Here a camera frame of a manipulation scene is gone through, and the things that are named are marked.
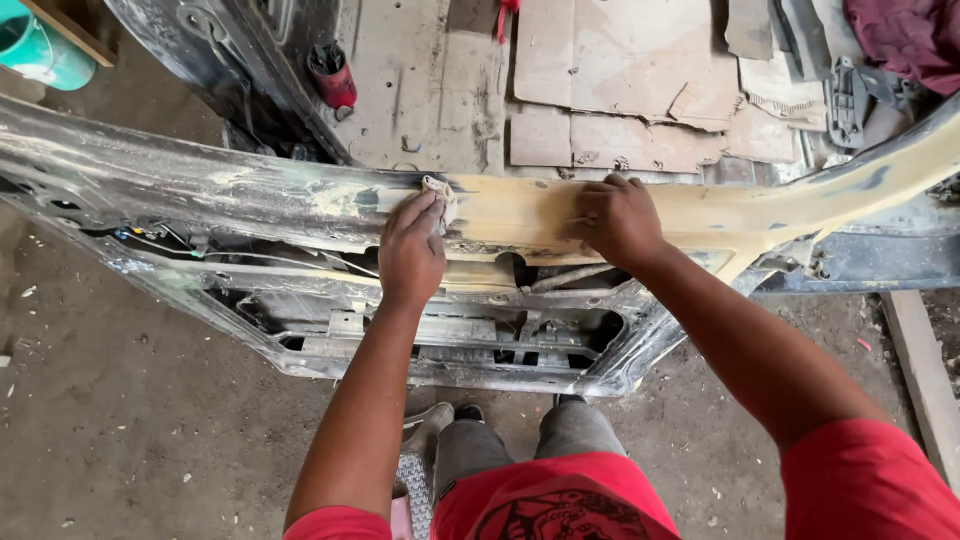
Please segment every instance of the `hand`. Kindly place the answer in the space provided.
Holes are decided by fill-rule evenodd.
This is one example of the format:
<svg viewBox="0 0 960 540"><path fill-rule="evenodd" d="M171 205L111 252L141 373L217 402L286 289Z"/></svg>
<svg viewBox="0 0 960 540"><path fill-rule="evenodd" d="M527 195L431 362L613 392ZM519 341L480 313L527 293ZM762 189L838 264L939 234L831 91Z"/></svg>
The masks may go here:
<svg viewBox="0 0 960 540"><path fill-rule="evenodd" d="M435 191L400 203L387 218L377 256L383 300L423 310L446 269L444 242L436 231L444 202Z"/></svg>
<svg viewBox="0 0 960 540"><path fill-rule="evenodd" d="M611 174L577 195L577 218L567 233L587 242L613 266L633 272L657 258L670 244L643 182Z"/></svg>

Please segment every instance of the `gray pants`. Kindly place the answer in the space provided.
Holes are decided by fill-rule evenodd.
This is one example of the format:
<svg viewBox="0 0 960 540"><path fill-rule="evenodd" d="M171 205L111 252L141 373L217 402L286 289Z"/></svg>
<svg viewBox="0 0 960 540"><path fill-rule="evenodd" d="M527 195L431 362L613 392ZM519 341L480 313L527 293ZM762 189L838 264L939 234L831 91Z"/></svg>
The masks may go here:
<svg viewBox="0 0 960 540"><path fill-rule="evenodd" d="M603 413L571 402L556 406L540 422L540 443L534 459L613 452L626 455ZM503 441L486 424L457 420L440 432L434 472L434 504L457 479L514 463Z"/></svg>

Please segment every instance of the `person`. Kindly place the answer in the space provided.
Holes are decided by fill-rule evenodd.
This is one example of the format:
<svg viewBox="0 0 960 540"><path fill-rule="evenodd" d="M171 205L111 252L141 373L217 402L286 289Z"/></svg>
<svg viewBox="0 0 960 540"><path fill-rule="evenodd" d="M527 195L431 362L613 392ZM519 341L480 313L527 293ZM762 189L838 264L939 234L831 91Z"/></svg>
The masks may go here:
<svg viewBox="0 0 960 540"><path fill-rule="evenodd" d="M960 502L923 451L826 352L664 240L638 180L609 176L576 199L577 237L643 283L680 321L780 450L786 537L960 538ZM388 219L383 301L330 402L287 510L286 540L391 537L410 350L444 273L424 193ZM477 410L441 432L431 536L678 538L603 415L561 396L535 459L513 463Z"/></svg>

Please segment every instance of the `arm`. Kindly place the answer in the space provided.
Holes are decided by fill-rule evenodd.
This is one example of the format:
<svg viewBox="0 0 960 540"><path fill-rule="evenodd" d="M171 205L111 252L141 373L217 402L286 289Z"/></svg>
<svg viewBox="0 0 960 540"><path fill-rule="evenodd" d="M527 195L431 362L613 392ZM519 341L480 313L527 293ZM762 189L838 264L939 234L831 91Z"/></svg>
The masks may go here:
<svg viewBox="0 0 960 540"><path fill-rule="evenodd" d="M817 428L890 416L812 341L717 280L663 239L653 199L611 175L577 197L574 235L643 283L783 451Z"/></svg>
<svg viewBox="0 0 960 540"><path fill-rule="evenodd" d="M284 530L324 506L351 506L390 521L410 352L446 268L434 232L443 212L431 191L387 220L378 253L383 300L313 438Z"/></svg>

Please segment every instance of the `sneaker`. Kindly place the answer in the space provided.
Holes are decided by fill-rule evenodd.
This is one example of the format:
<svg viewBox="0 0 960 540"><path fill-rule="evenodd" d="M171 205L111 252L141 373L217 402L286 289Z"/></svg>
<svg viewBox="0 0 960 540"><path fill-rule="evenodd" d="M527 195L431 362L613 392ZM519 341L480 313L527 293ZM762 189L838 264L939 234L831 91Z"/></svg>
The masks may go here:
<svg viewBox="0 0 960 540"><path fill-rule="evenodd" d="M569 403L580 403L585 404L587 400L583 396L577 394L554 394L553 395L553 406L560 406L563 404Z"/></svg>
<svg viewBox="0 0 960 540"><path fill-rule="evenodd" d="M483 424L483 410L480 409L479 405L461 405L453 411L453 421L456 422L457 420L472 420Z"/></svg>

